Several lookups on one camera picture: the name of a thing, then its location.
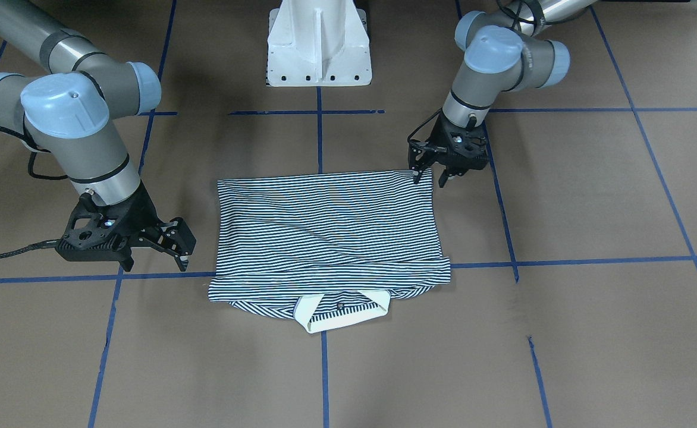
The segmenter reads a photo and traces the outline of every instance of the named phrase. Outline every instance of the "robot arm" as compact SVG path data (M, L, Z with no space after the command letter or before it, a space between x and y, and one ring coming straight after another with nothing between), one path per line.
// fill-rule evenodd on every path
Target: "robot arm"
M438 162L446 166L438 181L489 163L483 121L500 92L547 87L563 80L570 65L560 42L536 40L547 25L583 11L594 0L516 0L485 14L462 17L454 40L464 60L427 141L409 138L409 168L416 178Z
M156 108L161 84L153 70L117 62L26 0L0 0L0 36L52 73L0 73L0 127L29 137L34 152L51 152L80 195L58 254L131 270L131 248L153 247L185 270L196 239L181 218L158 219L113 125Z

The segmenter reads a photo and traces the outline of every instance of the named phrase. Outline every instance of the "white mounting base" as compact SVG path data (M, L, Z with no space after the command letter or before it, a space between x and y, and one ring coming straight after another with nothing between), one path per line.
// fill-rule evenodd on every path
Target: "white mounting base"
M282 0L269 13L272 86L360 86L372 81L367 14L352 0Z

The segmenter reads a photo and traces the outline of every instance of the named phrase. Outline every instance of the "black and white stripe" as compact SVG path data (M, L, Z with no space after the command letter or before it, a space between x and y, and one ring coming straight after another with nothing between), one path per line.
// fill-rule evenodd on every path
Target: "black and white stripe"
M292 319L323 294L312 320L378 308L360 291L412 298L450 280L432 206L432 174L319 174L218 182L221 225L212 301Z

